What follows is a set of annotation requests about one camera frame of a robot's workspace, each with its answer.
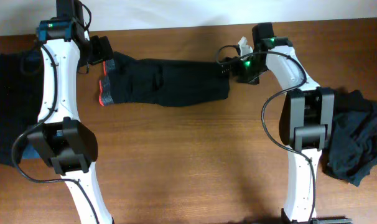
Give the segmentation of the black leggings red waistband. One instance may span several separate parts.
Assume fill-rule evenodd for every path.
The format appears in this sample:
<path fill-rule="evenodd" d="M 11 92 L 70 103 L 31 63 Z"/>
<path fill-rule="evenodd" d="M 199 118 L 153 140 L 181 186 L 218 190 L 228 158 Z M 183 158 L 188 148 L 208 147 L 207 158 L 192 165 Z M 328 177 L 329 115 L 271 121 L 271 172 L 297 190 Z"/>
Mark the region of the black leggings red waistband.
<path fill-rule="evenodd" d="M 115 52 L 103 63 L 100 105 L 147 103 L 191 106 L 228 98 L 228 74 L 215 62 L 135 59 Z"/>

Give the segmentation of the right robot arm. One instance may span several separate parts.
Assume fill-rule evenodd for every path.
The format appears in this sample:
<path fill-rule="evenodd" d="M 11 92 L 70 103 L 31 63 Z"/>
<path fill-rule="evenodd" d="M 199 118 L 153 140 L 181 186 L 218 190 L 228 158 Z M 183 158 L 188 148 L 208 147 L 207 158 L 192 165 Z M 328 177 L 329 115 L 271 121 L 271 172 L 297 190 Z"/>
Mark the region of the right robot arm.
<path fill-rule="evenodd" d="M 334 93 L 322 88 L 303 68 L 293 43 L 277 37 L 270 22 L 252 28 L 250 47 L 245 37 L 234 45 L 238 56 L 218 60 L 239 83 L 259 84 L 259 77 L 270 71 L 281 90 L 270 96 L 261 110 L 266 125 L 267 105 L 283 95 L 284 105 L 279 120 L 279 140 L 271 141 L 287 151 L 288 193 L 281 210 L 283 223 L 318 223 L 315 211 L 316 170 L 323 149 L 332 132 Z"/>

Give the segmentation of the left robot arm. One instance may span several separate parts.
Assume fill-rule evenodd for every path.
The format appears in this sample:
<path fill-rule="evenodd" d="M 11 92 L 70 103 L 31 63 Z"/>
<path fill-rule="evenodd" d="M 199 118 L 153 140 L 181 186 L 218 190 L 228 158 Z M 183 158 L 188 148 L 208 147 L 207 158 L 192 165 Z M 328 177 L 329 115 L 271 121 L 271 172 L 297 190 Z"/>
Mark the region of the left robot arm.
<path fill-rule="evenodd" d="M 36 30 L 44 87 L 37 124 L 24 136 L 66 183 L 81 223 L 113 223 L 96 176 L 96 136 L 77 109 L 79 69 L 111 59 L 113 51 L 107 37 L 89 35 L 91 22 L 84 15 L 90 10 L 81 1 L 57 1 L 56 11 Z"/>

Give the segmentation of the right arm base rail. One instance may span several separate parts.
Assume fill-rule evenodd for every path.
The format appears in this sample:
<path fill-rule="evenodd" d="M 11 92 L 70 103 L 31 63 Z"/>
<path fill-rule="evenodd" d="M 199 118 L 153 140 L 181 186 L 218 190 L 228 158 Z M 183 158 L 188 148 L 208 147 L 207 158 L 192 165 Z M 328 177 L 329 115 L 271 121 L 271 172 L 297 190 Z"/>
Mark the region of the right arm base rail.
<path fill-rule="evenodd" d="M 353 224 L 351 218 L 314 218 L 312 224 Z"/>

